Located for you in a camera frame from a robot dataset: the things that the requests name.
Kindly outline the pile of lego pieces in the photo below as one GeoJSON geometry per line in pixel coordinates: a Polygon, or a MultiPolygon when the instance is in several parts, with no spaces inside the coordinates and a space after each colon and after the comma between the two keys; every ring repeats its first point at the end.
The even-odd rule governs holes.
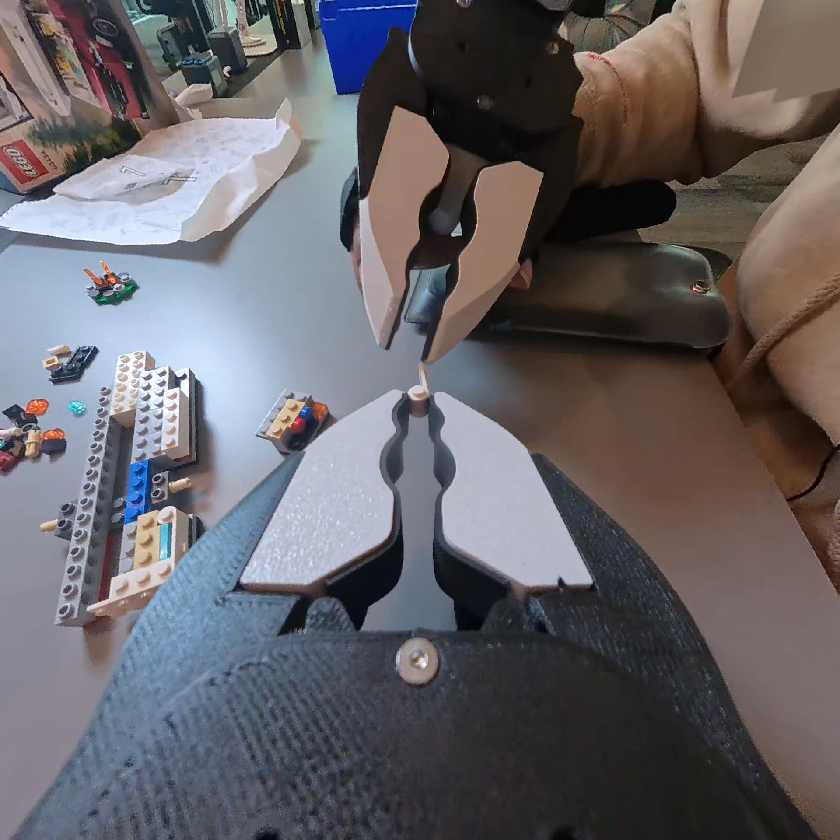
{"type": "MultiPolygon", "coordinates": [[[[72,349],[66,344],[49,350],[43,360],[47,382],[53,386],[75,385],[81,381],[97,358],[99,348],[82,344],[72,349]]],[[[29,460],[63,456],[67,451],[67,433],[61,427],[45,427],[43,417],[49,412],[49,399],[36,397],[26,404],[2,407],[1,472],[5,475],[29,460]]]]}

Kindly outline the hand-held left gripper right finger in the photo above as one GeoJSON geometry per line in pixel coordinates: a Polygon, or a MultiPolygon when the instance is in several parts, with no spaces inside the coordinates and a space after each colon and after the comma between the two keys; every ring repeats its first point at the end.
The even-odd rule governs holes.
{"type": "Polygon", "coordinates": [[[429,402],[436,536],[458,569],[485,575],[521,600],[594,581],[524,444],[445,392],[429,402]]]}

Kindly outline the colourful lego set box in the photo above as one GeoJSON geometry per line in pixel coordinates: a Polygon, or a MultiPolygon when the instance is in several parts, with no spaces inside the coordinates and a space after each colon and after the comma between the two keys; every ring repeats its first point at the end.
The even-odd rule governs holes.
{"type": "Polygon", "coordinates": [[[125,2],[1,2],[1,187],[24,195],[179,123],[125,2]]]}

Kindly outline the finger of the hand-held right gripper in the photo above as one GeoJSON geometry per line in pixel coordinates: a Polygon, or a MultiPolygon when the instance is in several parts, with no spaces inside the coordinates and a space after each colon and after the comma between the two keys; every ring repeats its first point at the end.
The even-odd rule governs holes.
{"type": "Polygon", "coordinates": [[[444,180],[449,154],[425,117],[395,107],[371,186],[360,200],[360,281],[377,346],[392,342],[407,290],[427,196],[444,180]]]}
{"type": "Polygon", "coordinates": [[[543,174],[519,161],[482,169],[473,199],[475,229],[458,255],[455,285],[429,333],[433,364],[479,325],[520,267],[520,252],[543,174]]]}

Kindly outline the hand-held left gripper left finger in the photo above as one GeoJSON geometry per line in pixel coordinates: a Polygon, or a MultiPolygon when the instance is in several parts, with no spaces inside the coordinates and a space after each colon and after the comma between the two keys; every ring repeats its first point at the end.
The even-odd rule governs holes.
{"type": "Polygon", "coordinates": [[[403,567],[403,392],[333,425],[301,454],[239,577],[247,592],[388,592],[403,567]]]}

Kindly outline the small grey lego assembly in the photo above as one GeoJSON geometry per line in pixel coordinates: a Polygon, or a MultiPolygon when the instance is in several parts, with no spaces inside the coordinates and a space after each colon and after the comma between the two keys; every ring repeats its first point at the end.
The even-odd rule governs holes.
{"type": "Polygon", "coordinates": [[[288,457],[309,446],[331,420],[327,404],[304,391],[286,389],[263,417],[255,435],[288,457]]]}

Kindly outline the blue plastic bin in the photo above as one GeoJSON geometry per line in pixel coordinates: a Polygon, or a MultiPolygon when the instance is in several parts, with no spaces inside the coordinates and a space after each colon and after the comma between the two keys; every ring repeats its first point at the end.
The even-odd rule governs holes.
{"type": "Polygon", "coordinates": [[[416,1],[321,1],[321,30],[329,55],[335,90],[358,93],[391,28],[407,33],[416,1]]]}

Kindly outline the tan lego plate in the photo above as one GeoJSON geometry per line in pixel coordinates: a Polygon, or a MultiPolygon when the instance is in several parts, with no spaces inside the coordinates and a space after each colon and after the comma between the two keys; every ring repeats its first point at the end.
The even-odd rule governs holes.
{"type": "Polygon", "coordinates": [[[267,438],[281,440],[287,433],[290,433],[289,426],[293,419],[300,415],[301,410],[307,407],[305,401],[295,398],[288,398],[276,408],[274,415],[264,432],[267,438]]]}

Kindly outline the person's right forearm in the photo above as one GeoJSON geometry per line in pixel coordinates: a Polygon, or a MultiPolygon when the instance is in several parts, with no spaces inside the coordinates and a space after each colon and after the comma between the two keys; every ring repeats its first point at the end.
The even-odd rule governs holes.
{"type": "Polygon", "coordinates": [[[837,91],[778,102],[769,91],[733,96],[759,13],[757,1],[676,2],[605,54],[577,53],[576,185],[690,184],[834,130],[837,91]]]}

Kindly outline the green round lego campfire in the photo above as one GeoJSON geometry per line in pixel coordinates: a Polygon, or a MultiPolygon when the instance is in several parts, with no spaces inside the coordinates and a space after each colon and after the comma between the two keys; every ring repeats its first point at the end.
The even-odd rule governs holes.
{"type": "Polygon", "coordinates": [[[85,268],[84,273],[89,280],[86,287],[88,297],[98,306],[118,305],[130,300],[139,285],[127,272],[115,272],[104,261],[100,262],[100,274],[85,268]]]}

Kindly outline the printed white paper bag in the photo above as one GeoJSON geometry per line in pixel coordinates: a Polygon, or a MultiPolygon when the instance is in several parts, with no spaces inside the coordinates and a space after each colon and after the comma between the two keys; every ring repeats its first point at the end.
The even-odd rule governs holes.
{"type": "Polygon", "coordinates": [[[150,132],[126,154],[20,202],[9,233],[116,246],[196,242],[225,230],[278,183],[302,127],[289,99],[269,119],[211,118],[150,132]]]}

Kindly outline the black printed box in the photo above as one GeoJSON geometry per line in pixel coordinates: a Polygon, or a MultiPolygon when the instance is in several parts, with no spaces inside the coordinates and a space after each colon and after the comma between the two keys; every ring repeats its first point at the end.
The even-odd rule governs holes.
{"type": "Polygon", "coordinates": [[[265,1],[277,47],[281,52],[300,50],[312,42],[306,1],[265,1]]]}

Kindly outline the long grey lego build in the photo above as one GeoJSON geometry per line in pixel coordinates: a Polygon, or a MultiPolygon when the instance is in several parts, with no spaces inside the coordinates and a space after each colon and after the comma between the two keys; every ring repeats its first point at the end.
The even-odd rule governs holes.
{"type": "Polygon", "coordinates": [[[66,542],[53,624],[85,627],[144,608],[201,536],[173,504],[192,488],[198,388],[188,368],[121,353],[101,388],[77,494],[40,531],[66,542]]]}

